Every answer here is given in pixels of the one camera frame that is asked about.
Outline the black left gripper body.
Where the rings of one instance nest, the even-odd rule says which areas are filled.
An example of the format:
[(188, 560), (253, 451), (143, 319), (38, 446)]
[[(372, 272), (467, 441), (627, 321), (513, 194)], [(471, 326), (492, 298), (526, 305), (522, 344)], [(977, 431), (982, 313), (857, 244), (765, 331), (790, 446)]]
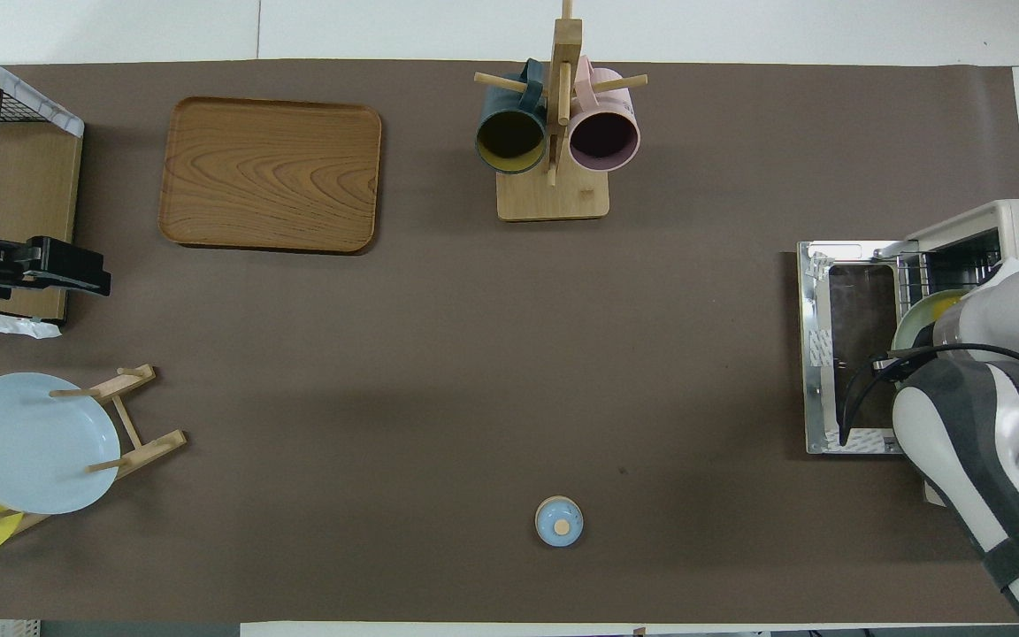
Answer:
[(52, 286), (41, 277), (34, 265), (41, 265), (49, 237), (36, 235), (26, 242), (0, 241), (0, 298), (11, 298), (12, 291), (44, 290)]

